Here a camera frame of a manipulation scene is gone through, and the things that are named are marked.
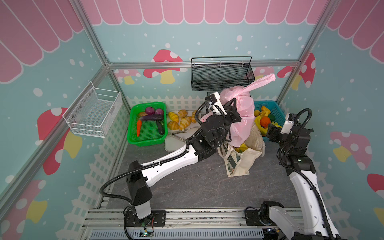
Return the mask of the yellow Lays chips bag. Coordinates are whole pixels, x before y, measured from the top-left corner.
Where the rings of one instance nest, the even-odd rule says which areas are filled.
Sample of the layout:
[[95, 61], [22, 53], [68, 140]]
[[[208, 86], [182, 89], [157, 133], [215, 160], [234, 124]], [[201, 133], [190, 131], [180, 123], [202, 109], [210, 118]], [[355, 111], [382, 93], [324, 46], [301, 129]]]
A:
[[236, 152], [238, 153], [243, 153], [244, 151], [246, 151], [248, 149], [248, 147], [243, 143], [241, 144], [239, 147], [235, 148]]

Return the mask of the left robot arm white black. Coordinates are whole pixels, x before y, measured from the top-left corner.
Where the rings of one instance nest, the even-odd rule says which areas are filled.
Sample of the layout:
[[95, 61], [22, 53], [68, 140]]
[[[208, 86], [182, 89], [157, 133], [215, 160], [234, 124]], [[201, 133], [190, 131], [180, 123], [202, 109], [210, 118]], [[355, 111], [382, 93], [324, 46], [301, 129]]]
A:
[[[151, 187], [169, 174], [209, 158], [225, 142], [231, 142], [230, 127], [233, 123], [239, 123], [242, 118], [237, 111], [236, 99], [222, 104], [220, 95], [213, 93], [206, 97], [197, 109], [195, 120], [200, 127], [186, 139], [181, 148], [148, 163], [132, 162], [128, 172], [110, 179], [101, 186], [100, 195], [124, 200], [133, 208], [140, 221], [149, 219], [152, 216]], [[105, 189], [120, 179], [126, 179], [130, 195], [126, 197], [106, 193]]]

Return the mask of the canvas tote bag leaf print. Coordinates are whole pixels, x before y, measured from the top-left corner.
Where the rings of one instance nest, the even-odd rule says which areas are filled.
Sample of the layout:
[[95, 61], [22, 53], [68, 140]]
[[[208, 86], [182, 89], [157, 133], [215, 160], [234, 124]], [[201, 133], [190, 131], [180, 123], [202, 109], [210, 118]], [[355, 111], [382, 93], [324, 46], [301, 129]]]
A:
[[248, 147], [243, 153], [236, 152], [235, 148], [224, 143], [218, 148], [219, 156], [224, 160], [228, 177], [249, 175], [250, 168], [255, 160], [265, 155], [265, 142], [262, 134], [254, 125], [244, 144]]

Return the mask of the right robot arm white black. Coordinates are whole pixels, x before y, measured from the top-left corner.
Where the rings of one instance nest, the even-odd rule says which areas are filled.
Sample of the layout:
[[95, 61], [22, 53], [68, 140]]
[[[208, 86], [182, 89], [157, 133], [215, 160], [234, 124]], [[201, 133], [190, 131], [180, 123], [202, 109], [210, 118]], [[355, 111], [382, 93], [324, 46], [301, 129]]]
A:
[[289, 114], [282, 127], [270, 124], [266, 133], [279, 145], [276, 157], [294, 185], [304, 224], [298, 224], [283, 205], [274, 201], [263, 202], [259, 218], [265, 226], [276, 225], [288, 240], [340, 240], [320, 193], [315, 165], [306, 154], [313, 132], [306, 125], [312, 114], [309, 108]]

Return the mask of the pink plastic grocery bag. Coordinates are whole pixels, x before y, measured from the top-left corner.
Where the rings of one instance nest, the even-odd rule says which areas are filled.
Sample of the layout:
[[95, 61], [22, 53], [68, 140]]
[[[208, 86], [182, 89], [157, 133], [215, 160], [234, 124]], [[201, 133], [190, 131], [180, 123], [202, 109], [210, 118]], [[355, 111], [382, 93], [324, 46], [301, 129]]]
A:
[[254, 99], [250, 96], [250, 92], [275, 80], [275, 74], [269, 74], [246, 87], [235, 86], [221, 91], [221, 104], [225, 105], [232, 99], [236, 99], [237, 112], [242, 119], [239, 123], [233, 123], [230, 127], [232, 138], [232, 141], [230, 142], [231, 146], [240, 147], [250, 136], [251, 129], [254, 125], [254, 120], [256, 118], [254, 116], [255, 104]]

